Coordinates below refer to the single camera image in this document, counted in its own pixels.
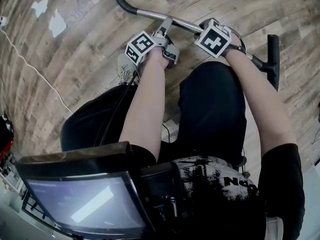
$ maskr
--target sleeve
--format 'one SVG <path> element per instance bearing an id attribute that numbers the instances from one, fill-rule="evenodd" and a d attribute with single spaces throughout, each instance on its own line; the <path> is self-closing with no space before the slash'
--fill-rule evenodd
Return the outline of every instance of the sleeve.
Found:
<path id="1" fill-rule="evenodd" d="M 136 156 L 137 163 L 139 164 L 140 168 L 154 166 L 157 164 L 156 158 L 147 149 L 136 145 L 131 145 L 131 148 L 133 154 Z"/>
<path id="2" fill-rule="evenodd" d="M 267 216 L 283 220 L 283 239 L 296 240 L 305 215 L 303 176 L 296 144 L 277 146 L 262 157 L 258 189 Z"/>

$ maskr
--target gray sneaker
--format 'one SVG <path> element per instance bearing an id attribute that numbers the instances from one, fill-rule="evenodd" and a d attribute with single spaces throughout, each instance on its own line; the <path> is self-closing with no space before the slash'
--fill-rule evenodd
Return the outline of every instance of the gray sneaker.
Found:
<path id="1" fill-rule="evenodd" d="M 118 76 L 120 78 L 119 85 L 128 85 L 134 76 L 137 66 L 124 53 L 118 56 Z M 132 85 L 138 85 L 140 82 L 140 74 L 137 74 Z"/>

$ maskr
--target black monitor frame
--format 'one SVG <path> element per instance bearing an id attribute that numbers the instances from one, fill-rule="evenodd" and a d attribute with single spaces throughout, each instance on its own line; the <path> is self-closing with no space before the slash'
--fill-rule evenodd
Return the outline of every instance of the black monitor frame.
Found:
<path id="1" fill-rule="evenodd" d="M 139 239 L 143 234 L 153 232 L 155 229 L 134 184 L 134 175 L 137 171 L 134 160 L 129 143 L 119 142 L 59 154 L 28 156 L 17 162 L 16 167 L 38 205 L 62 231 L 89 239 Z M 96 229 L 61 223 L 50 215 L 28 183 L 28 180 L 79 181 L 116 177 L 122 178 L 146 225 L 145 228 Z"/>

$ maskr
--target wooden floor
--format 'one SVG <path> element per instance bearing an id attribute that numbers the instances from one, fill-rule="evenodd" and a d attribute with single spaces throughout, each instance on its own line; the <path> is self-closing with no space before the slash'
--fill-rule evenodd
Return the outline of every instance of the wooden floor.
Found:
<path id="1" fill-rule="evenodd" d="M 115 0 L 48 0 L 38 18 L 31 8 L 42 0 L 1 0 L 10 39 L 26 60 L 58 89 L 72 111 L 118 84 L 117 56 L 126 42 L 159 22 L 129 15 Z M 298 138 L 305 171 L 320 155 L 320 141 L 311 145 L 317 129 L 320 101 L 320 0 L 128 0 L 147 10 L 200 23 L 215 17 L 243 37 L 248 50 L 267 57 L 267 34 L 280 37 L 279 94 L 285 102 Z M 53 38 L 49 22 L 55 10 L 66 29 Z M 166 77 L 165 121 L 179 118 L 179 83 L 197 65 L 213 60 L 192 45 L 191 33 L 173 28 L 170 37 L 180 48 L 179 65 Z M 17 157 L 60 151 L 59 135 L 70 116 L 57 94 L 27 67 L 0 33 L 0 106 L 15 126 Z M 247 170 L 257 182 L 260 144 L 247 109 L 245 153 Z"/>

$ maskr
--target forearm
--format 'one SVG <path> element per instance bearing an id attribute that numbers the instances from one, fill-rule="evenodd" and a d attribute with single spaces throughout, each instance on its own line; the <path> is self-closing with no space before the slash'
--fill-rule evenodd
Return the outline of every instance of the forearm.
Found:
<path id="1" fill-rule="evenodd" d="M 236 73 L 256 122 L 261 154 L 279 145 L 296 143 L 286 108 L 265 76 L 237 50 L 230 50 L 226 60 Z"/>
<path id="2" fill-rule="evenodd" d="M 119 141 L 143 147 L 158 160 L 165 112 L 165 67 L 149 59 L 126 115 Z"/>

